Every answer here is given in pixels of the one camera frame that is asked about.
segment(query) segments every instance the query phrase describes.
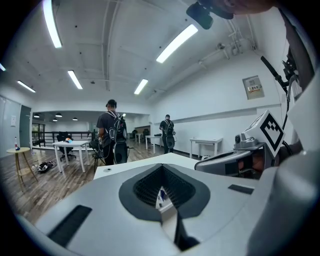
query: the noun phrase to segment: electrical panel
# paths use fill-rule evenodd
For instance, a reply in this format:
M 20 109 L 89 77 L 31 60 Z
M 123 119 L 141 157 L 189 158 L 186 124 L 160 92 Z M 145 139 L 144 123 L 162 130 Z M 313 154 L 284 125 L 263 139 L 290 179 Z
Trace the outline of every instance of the electrical panel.
M 265 96 L 264 89 L 257 75 L 242 79 L 242 81 L 248 100 L 262 98 Z

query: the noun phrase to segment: man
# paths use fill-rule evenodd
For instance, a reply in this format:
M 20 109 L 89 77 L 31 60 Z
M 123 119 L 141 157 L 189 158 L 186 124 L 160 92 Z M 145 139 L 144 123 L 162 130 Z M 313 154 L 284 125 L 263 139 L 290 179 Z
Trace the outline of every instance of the man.
M 111 166 L 114 164 L 114 152 L 113 147 L 115 142 L 111 141 L 109 137 L 109 129 L 114 127 L 116 118 L 114 116 L 119 116 L 116 112 L 117 102 L 114 99 L 110 99 L 105 105 L 107 112 L 101 114 L 96 123 L 96 127 L 99 128 L 98 136 L 102 140 L 103 147 L 103 157 L 105 164 Z
M 281 4 L 276 0 L 211 0 L 215 13 L 223 18 L 227 14 L 256 14 L 269 10 L 271 7 L 277 7 L 283 17 L 286 27 L 286 38 L 289 42 L 290 50 L 295 61 L 299 74 L 299 85 L 304 91 L 314 75 L 314 66 L 311 58 L 317 56 L 315 49 L 309 44 L 309 37 L 303 32 L 301 25 Z M 302 149 L 300 141 L 289 145 L 292 153 L 298 154 Z M 278 166 L 290 155 L 285 147 L 281 147 L 275 159 L 275 165 Z M 245 168 L 243 161 L 238 163 L 239 169 Z M 252 168 L 258 172 L 263 171 L 263 155 L 257 152 L 252 157 Z
M 167 154 L 168 153 L 168 145 L 167 145 L 167 135 L 166 135 L 166 127 L 171 125 L 172 128 L 175 126 L 174 125 L 174 122 L 172 122 L 170 120 L 170 115 L 166 115 L 165 116 L 165 120 L 163 120 L 161 123 L 160 123 L 160 126 L 159 126 L 159 129 L 162 131 L 162 141 L 163 141 L 163 146 L 164 146 L 164 153 Z M 170 153 L 173 153 L 174 152 L 174 149 L 173 148 L 170 148 Z

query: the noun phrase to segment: white table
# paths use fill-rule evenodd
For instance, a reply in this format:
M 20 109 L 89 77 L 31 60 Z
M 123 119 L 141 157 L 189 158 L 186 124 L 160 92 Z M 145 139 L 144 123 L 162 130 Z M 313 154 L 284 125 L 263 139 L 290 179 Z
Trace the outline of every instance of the white table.
M 190 159 L 188 157 L 178 155 L 175 153 L 168 153 L 168 154 L 150 157 L 150 158 L 139 160 L 139 161 L 126 162 L 126 163 L 109 165 L 109 166 L 99 166 L 96 168 L 93 179 L 95 180 L 104 176 L 109 176 L 109 175 L 118 174 L 124 171 L 128 171 L 133 168 L 152 165 L 152 164 L 159 164 L 159 163 L 174 164 L 174 165 L 178 165 L 178 166 L 182 166 L 182 167 L 186 167 L 194 170 L 195 164 L 197 162 L 198 160 L 195 160 L 195 159 Z
M 137 135 L 139 136 L 139 144 L 140 144 L 140 136 L 142 135 L 142 133 L 136 133 L 135 134 L 135 142 L 137 142 Z
M 218 154 L 218 143 L 222 142 L 222 138 L 219 138 L 219 139 L 191 138 L 190 142 L 191 142 L 190 158 L 192 158 L 192 142 L 199 144 L 198 158 L 200 157 L 200 144 L 213 145 L 214 146 L 214 156 L 216 156 Z
M 148 138 L 150 139 L 150 143 L 151 142 L 151 139 L 160 139 L 159 141 L 159 145 L 161 147 L 161 139 L 162 137 L 161 136 L 151 136 L 151 135 L 147 135 L 145 136 L 145 149 L 147 150 L 148 149 Z M 153 142 L 153 153 L 155 154 L 156 153 L 156 144 Z
M 60 159 L 58 156 L 58 147 L 64 148 L 65 162 L 66 162 L 67 166 L 69 165 L 69 160 L 68 160 L 68 156 L 67 156 L 67 148 L 79 148 L 79 156 L 80 156 L 80 163 L 81 163 L 81 167 L 82 167 L 82 172 L 85 173 L 86 171 L 85 171 L 85 167 L 84 167 L 84 161 L 82 159 L 82 146 L 84 145 L 86 159 L 87 159 L 86 164 L 89 166 L 90 163 L 89 163 L 87 143 L 90 143 L 90 142 L 91 142 L 91 140 L 73 140 L 71 143 L 64 142 L 64 141 L 58 141 L 58 142 L 52 143 L 52 145 L 54 146 L 56 165 L 58 166 L 60 173 L 62 173 L 63 168 L 60 165 Z

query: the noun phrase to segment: ceiling light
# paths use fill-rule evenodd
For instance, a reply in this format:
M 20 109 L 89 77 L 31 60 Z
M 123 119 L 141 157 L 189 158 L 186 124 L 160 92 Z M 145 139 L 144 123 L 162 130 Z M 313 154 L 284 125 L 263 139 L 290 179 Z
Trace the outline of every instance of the ceiling light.
M 75 75 L 75 72 L 74 72 L 73 70 L 69 70 L 69 71 L 68 71 L 68 74 L 69 74 L 69 76 L 71 77 L 72 81 L 74 82 L 75 86 L 76 86 L 78 89 L 82 90 L 82 86 L 81 86 L 81 84 L 79 83 L 79 81 L 78 81 L 78 79 L 77 79 L 77 77 L 76 77 L 76 75 Z
M 35 93 L 36 91 L 32 88 L 30 88 L 29 86 L 25 85 L 23 82 L 21 81 L 17 81 L 19 85 L 22 85 L 24 88 L 28 89 L 29 91 Z
M 192 37 L 198 29 L 194 25 L 188 26 L 184 31 L 182 31 L 173 41 L 163 50 L 160 56 L 156 59 L 159 63 L 164 63 L 165 60 L 176 50 L 180 45 Z
M 52 8 L 52 0 L 43 0 L 42 2 L 43 7 L 43 14 L 45 18 L 46 26 L 49 30 L 49 34 L 51 37 L 51 40 L 54 44 L 55 48 L 61 48 L 61 41 L 58 36 L 58 31 L 54 19 L 54 13 Z
M 141 92 L 141 90 L 145 87 L 145 85 L 148 83 L 148 80 L 146 79 L 142 79 L 142 81 L 140 82 L 140 84 L 138 85 L 138 87 L 135 89 L 134 94 L 139 94 Z
M 1 65 L 1 63 L 0 63 L 0 70 L 2 70 L 2 71 L 6 71 L 5 67 L 4 67 L 4 66 L 2 66 L 2 65 Z

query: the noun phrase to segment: round wooden table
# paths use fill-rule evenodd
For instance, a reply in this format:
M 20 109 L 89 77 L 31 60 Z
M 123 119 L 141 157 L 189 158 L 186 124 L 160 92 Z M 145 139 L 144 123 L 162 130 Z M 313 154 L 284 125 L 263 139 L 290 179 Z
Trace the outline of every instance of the round wooden table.
M 24 160 L 26 162 L 26 165 L 29 167 L 30 172 L 32 173 L 32 175 L 35 178 L 35 180 L 38 182 L 34 172 L 32 171 L 32 169 L 31 169 L 31 167 L 30 167 L 30 165 L 29 165 L 29 163 L 27 161 L 26 155 L 25 155 L 25 152 L 27 152 L 29 150 L 30 150 L 30 147 L 21 147 L 19 150 L 16 150 L 15 148 L 10 148 L 10 149 L 7 150 L 8 153 L 15 154 L 15 168 L 16 168 L 16 174 L 18 176 L 19 185 L 20 185 L 21 190 L 23 190 L 22 189 L 22 183 L 24 182 L 23 179 L 22 179 L 22 176 L 28 174 L 29 171 L 24 171 L 24 169 L 20 168 L 20 163 L 19 163 L 19 154 L 20 153 L 23 154 L 23 157 L 24 157 Z

